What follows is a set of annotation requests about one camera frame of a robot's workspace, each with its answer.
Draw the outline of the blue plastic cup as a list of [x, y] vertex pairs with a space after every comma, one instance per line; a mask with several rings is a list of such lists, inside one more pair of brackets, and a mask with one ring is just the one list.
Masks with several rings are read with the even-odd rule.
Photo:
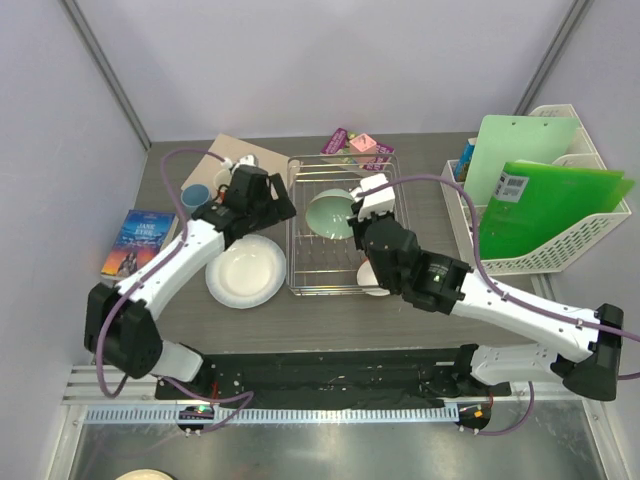
[[211, 192], [204, 184], [192, 184], [182, 191], [180, 199], [184, 210], [191, 215], [211, 199]]

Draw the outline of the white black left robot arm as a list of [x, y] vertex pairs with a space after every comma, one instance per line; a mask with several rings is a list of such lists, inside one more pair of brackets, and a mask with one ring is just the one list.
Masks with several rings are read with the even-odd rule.
[[190, 398], [205, 397], [212, 368], [198, 351], [162, 339], [156, 321], [207, 263], [246, 235], [295, 214], [280, 174], [237, 167], [222, 199], [198, 207], [180, 235], [144, 268], [114, 286], [99, 283], [90, 290], [84, 346], [97, 366], [110, 364], [134, 379], [164, 377], [177, 381]]

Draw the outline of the metal wire dish rack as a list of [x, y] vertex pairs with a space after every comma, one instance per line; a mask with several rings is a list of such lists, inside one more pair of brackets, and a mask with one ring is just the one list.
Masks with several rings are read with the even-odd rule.
[[286, 223], [286, 281], [292, 293], [305, 295], [352, 295], [372, 290], [357, 283], [357, 271], [366, 257], [352, 239], [324, 238], [305, 220], [312, 199], [325, 190], [351, 191], [360, 180], [382, 173], [388, 181], [400, 176], [399, 160], [384, 154], [373, 170], [348, 161], [346, 154], [292, 156], [287, 166], [289, 197], [297, 215]]

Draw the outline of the orange white ceramic bowl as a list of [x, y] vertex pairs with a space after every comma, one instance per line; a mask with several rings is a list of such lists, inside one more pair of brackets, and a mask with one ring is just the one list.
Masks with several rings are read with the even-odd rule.
[[367, 295], [384, 297], [390, 294], [388, 290], [379, 286], [369, 260], [365, 260], [359, 267], [356, 274], [356, 282]]

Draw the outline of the blue white carton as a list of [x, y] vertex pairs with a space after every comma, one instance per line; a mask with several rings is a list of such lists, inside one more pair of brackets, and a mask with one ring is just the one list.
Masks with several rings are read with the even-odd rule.
[[469, 165], [471, 163], [472, 155], [475, 149], [476, 141], [477, 141], [476, 137], [469, 138], [467, 140], [467, 143], [463, 149], [463, 152], [453, 169], [454, 179], [457, 182], [464, 182], [466, 179], [466, 175], [467, 175]]

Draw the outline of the green ceramic bowl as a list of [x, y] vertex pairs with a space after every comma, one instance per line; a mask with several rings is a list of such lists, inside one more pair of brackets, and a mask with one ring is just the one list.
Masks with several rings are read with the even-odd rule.
[[352, 215], [352, 195], [343, 189], [329, 189], [316, 195], [305, 212], [309, 229], [322, 238], [346, 240], [353, 236], [348, 219]]

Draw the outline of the cream round plate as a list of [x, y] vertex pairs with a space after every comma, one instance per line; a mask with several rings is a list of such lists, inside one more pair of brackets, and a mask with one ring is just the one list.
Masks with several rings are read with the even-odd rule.
[[160, 470], [136, 469], [120, 475], [116, 480], [173, 480], [173, 477]]

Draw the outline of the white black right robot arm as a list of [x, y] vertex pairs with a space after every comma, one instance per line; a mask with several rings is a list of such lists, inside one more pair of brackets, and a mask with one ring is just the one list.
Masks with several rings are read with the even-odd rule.
[[417, 309], [481, 320], [530, 339], [520, 347], [462, 346], [451, 371], [460, 393], [504, 382], [558, 381], [574, 394], [615, 400], [620, 308], [570, 307], [504, 285], [465, 262], [422, 249], [415, 233], [391, 214], [348, 224], [381, 288]]

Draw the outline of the white plastic file organizer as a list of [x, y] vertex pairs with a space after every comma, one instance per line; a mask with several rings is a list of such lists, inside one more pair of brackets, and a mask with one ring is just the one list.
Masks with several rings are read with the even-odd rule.
[[[584, 126], [577, 129], [566, 153], [558, 157], [554, 163], [561, 167], [582, 167], [597, 170], [606, 168]], [[469, 207], [466, 206], [457, 190], [447, 185], [442, 185], [441, 189], [460, 258], [474, 266], [476, 262], [473, 255]], [[525, 255], [486, 260], [483, 262], [483, 266], [491, 276], [561, 272], [631, 214], [632, 211], [627, 202], [621, 200], [612, 212], [589, 215]]]

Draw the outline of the bright green plastic folder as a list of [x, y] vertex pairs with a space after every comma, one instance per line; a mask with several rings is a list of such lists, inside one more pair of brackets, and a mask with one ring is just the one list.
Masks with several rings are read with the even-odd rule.
[[613, 212], [634, 185], [622, 171], [507, 162], [479, 224], [480, 258], [526, 255], [589, 215]]

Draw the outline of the orange ceramic mug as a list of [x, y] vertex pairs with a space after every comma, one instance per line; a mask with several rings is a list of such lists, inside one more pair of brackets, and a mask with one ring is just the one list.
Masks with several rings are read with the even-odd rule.
[[230, 186], [231, 172], [228, 169], [222, 169], [216, 173], [213, 179], [214, 191], [216, 193], [226, 190]]

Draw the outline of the pink cube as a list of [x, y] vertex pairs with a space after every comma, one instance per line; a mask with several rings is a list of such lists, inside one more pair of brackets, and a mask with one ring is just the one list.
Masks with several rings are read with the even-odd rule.
[[377, 142], [368, 134], [354, 135], [349, 139], [349, 152], [373, 155], [377, 152]]

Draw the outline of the purple paperback book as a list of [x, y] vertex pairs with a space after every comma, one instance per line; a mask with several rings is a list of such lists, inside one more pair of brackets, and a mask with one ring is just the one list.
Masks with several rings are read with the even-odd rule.
[[391, 161], [391, 155], [395, 149], [385, 144], [377, 142], [377, 152], [370, 154], [352, 154], [349, 152], [349, 139], [354, 135], [365, 134], [348, 131], [338, 128], [322, 148], [323, 155], [341, 155], [337, 161], [347, 165], [355, 165], [361, 170], [368, 172], [381, 172]]

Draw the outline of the blue Jane Eyre book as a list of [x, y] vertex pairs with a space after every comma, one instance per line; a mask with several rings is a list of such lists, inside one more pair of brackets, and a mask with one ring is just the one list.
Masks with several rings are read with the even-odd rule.
[[175, 213], [130, 210], [101, 270], [105, 280], [125, 279], [171, 242], [178, 218]]

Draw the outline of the light green clipboard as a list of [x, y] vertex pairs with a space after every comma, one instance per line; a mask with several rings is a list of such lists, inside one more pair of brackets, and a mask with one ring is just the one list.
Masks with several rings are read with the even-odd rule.
[[464, 182], [475, 206], [487, 205], [505, 163], [551, 164], [565, 154], [580, 122], [572, 117], [487, 115]]

